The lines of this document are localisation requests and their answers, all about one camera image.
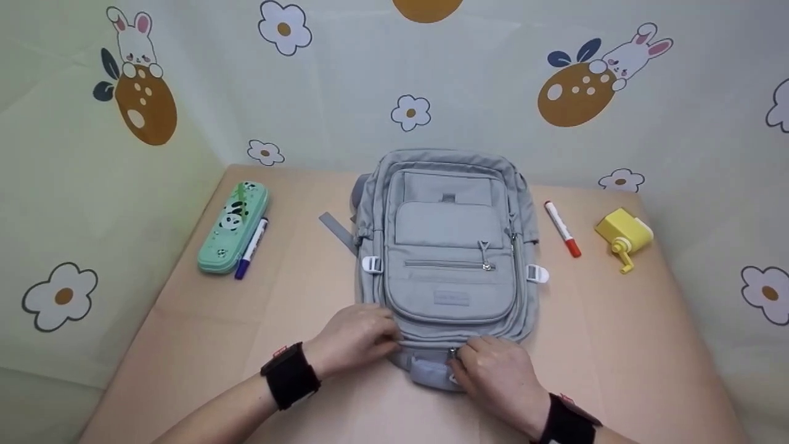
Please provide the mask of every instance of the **leaf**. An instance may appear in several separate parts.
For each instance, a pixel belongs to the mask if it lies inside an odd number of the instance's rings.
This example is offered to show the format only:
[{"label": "leaf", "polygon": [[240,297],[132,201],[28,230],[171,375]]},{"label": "leaf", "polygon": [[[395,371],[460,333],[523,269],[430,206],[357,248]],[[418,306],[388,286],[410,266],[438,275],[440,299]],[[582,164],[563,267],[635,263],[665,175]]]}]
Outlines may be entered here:
[{"label": "leaf", "polygon": [[602,40],[600,39],[591,39],[590,41],[584,43],[584,46],[582,46],[581,49],[578,50],[578,55],[575,56],[575,61],[586,62],[587,60],[592,58],[592,56],[595,55],[595,53],[597,53],[597,50],[600,49],[601,43]]},{"label": "leaf", "polygon": [[236,186],[236,198],[241,201],[241,222],[246,223],[246,206],[244,205],[246,203],[246,196],[244,195],[243,183],[239,183]]},{"label": "leaf", "polygon": [[109,102],[112,100],[113,91],[115,91],[115,85],[108,81],[100,81],[93,87],[93,96],[96,100]]},{"label": "leaf", "polygon": [[104,65],[107,75],[112,77],[113,80],[117,80],[121,76],[121,71],[118,69],[115,58],[105,47],[101,48],[101,63]]},{"label": "leaf", "polygon": [[553,51],[548,55],[548,63],[557,68],[570,65],[572,62],[573,59],[564,51]]}]

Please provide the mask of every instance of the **white marker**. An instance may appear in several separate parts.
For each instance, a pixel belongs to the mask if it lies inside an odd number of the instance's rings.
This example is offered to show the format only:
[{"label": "white marker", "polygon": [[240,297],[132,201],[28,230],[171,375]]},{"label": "white marker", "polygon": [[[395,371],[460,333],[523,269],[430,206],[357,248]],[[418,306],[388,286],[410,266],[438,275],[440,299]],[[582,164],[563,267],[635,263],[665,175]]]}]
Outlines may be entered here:
[{"label": "white marker", "polygon": [[247,246],[247,249],[244,252],[244,256],[242,256],[241,260],[238,261],[238,268],[236,268],[236,279],[238,280],[244,279],[244,275],[246,274],[246,269],[249,268],[249,263],[252,261],[252,255],[255,254],[255,249],[257,248],[257,244],[260,242],[260,238],[263,237],[263,232],[266,231],[267,225],[268,225],[268,219],[266,219],[265,217],[261,219],[260,223],[257,225],[255,234],[252,235],[252,240],[249,241],[249,245]]},{"label": "white marker", "polygon": [[575,243],[575,239],[570,234],[570,230],[567,229],[567,226],[562,221],[562,218],[559,217],[559,211],[556,210],[556,206],[553,205],[551,201],[545,202],[545,209],[548,211],[548,215],[553,220],[553,224],[556,226],[556,229],[559,230],[559,234],[562,235],[562,239],[564,240],[564,244],[567,245],[567,249],[570,250],[570,254],[573,258],[580,258],[581,257],[581,249],[578,248],[578,244]]}]

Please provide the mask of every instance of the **zipper pull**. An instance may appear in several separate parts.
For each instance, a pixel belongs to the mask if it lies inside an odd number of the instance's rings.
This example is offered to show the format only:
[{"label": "zipper pull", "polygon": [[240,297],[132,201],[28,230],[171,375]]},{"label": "zipper pull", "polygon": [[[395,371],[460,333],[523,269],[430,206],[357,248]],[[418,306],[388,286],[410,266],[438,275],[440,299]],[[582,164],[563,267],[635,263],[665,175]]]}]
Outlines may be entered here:
[{"label": "zipper pull", "polygon": [[488,250],[488,246],[491,244],[488,241],[479,240],[477,243],[480,246],[480,250],[482,250],[482,269],[485,271],[491,271],[493,267],[491,267],[491,263],[488,262],[488,257],[485,256],[485,251]]}]

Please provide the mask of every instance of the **wristband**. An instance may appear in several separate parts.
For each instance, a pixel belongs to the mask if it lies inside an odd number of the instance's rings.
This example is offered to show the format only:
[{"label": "wristband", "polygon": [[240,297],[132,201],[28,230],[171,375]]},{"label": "wristband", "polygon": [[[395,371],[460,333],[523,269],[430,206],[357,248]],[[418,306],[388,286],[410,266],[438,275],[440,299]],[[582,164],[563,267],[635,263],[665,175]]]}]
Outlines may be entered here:
[{"label": "wristband", "polygon": [[271,395],[280,410],[287,410],[296,401],[311,395],[320,388],[320,381],[307,362],[301,342],[274,354],[260,368],[266,378]]},{"label": "wristband", "polygon": [[593,444],[595,427],[603,424],[571,401],[553,393],[550,396],[551,410],[539,444]]}]

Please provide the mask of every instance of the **cardboard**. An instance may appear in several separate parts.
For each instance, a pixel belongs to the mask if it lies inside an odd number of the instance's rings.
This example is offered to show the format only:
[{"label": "cardboard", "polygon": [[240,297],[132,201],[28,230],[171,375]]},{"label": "cardboard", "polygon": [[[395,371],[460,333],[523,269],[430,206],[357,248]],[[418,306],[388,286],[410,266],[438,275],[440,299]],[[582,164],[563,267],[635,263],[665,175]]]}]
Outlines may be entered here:
[{"label": "cardboard", "polygon": [[[357,175],[231,166],[196,226],[82,437],[147,443],[251,374],[285,344],[307,340],[354,301],[355,258],[318,221],[350,228]],[[246,278],[201,274],[196,255],[231,187],[271,190],[270,220]],[[541,382],[643,443],[745,442],[709,353],[657,244],[619,261],[594,232],[620,206],[645,219],[636,194],[532,186],[554,202],[583,255],[570,256],[539,210],[539,263],[551,273],[523,343]],[[380,362],[324,384],[266,422],[249,442],[524,442],[465,395],[415,386]]]}]

